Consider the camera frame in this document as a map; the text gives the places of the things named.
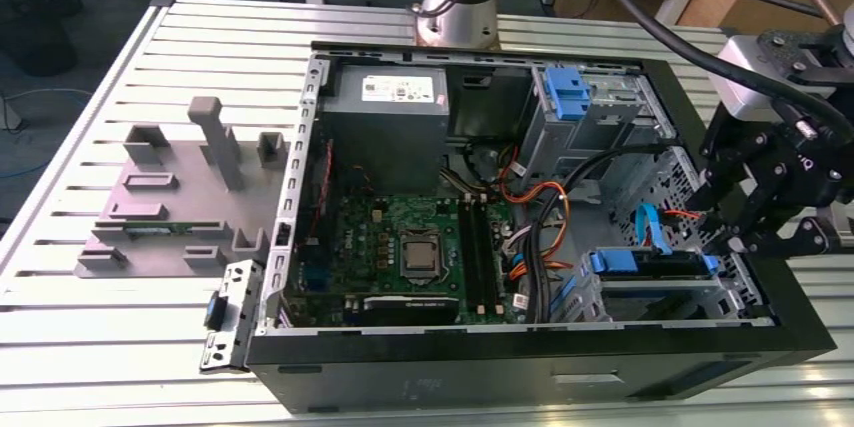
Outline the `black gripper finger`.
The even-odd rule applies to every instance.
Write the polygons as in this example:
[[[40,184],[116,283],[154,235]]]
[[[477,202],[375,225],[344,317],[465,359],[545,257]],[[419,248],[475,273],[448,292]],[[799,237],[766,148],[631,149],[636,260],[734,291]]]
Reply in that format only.
[[[732,250],[767,258],[827,253],[834,247],[834,227],[824,218],[802,217],[791,236],[779,235],[779,229],[799,213],[794,207],[743,207],[731,225],[732,237],[739,239],[743,247],[732,247]]]
[[[770,231],[767,217],[776,208],[776,196],[790,168],[778,132],[767,124],[727,119],[712,124],[700,147],[705,167],[701,184],[689,197],[689,209],[704,213],[699,229],[712,235],[708,247],[744,247],[750,237]],[[740,182],[752,179],[755,186],[732,216],[715,212],[719,202]]]

